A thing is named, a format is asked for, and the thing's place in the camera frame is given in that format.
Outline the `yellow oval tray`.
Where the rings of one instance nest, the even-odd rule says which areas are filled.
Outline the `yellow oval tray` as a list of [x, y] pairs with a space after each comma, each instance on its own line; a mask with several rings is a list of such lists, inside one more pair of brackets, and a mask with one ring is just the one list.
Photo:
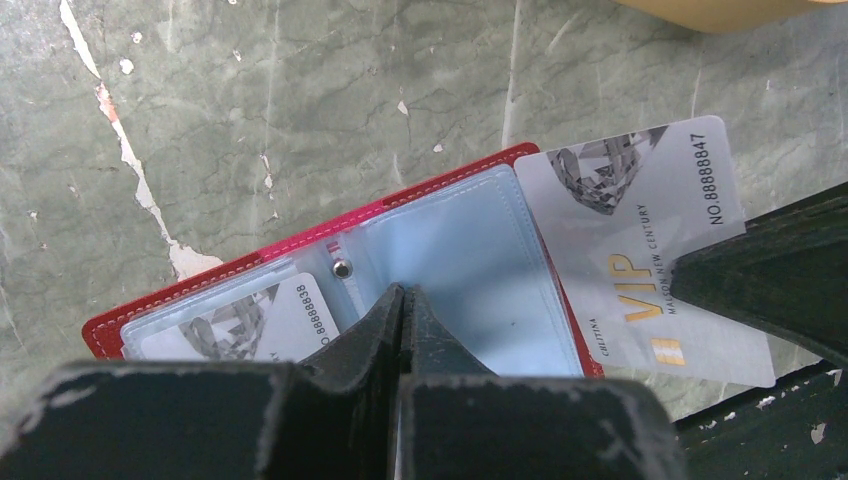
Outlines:
[[845, 0], [616, 0], [616, 3], [702, 33], [749, 30]]

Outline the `red leather card holder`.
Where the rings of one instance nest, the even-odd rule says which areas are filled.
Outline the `red leather card holder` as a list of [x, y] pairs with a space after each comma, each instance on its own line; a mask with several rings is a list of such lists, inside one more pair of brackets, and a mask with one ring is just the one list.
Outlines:
[[371, 202], [95, 316], [82, 338], [98, 358], [142, 360], [125, 356], [128, 324], [306, 272], [337, 337], [390, 286], [419, 287], [448, 332], [493, 372], [599, 377], [514, 170], [537, 152], [521, 143]]

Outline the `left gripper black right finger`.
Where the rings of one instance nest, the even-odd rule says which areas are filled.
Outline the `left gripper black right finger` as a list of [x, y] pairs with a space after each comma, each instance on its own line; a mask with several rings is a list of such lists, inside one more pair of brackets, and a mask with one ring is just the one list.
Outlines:
[[404, 294], [400, 475], [404, 479], [684, 479], [676, 431], [646, 386], [494, 374]]

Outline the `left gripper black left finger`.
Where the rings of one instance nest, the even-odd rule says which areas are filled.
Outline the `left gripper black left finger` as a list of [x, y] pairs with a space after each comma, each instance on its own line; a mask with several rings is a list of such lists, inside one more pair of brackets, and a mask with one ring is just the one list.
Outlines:
[[54, 371], [5, 479], [385, 479], [404, 290], [300, 362], [87, 361]]

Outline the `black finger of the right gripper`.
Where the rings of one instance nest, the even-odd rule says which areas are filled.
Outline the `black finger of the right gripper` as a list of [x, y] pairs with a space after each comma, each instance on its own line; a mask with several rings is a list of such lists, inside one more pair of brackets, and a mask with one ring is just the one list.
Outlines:
[[680, 257], [672, 296], [847, 365], [847, 186], [747, 222]]

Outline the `silver VIP card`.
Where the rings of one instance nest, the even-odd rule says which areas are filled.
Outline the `silver VIP card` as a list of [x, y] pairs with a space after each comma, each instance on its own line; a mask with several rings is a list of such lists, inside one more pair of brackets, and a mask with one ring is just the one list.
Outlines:
[[775, 383], [763, 332], [672, 291], [684, 255], [745, 232], [720, 117], [527, 155], [514, 170], [596, 362]]
[[313, 275], [287, 272], [161, 312], [122, 333], [127, 358], [300, 361], [328, 345], [338, 327]]

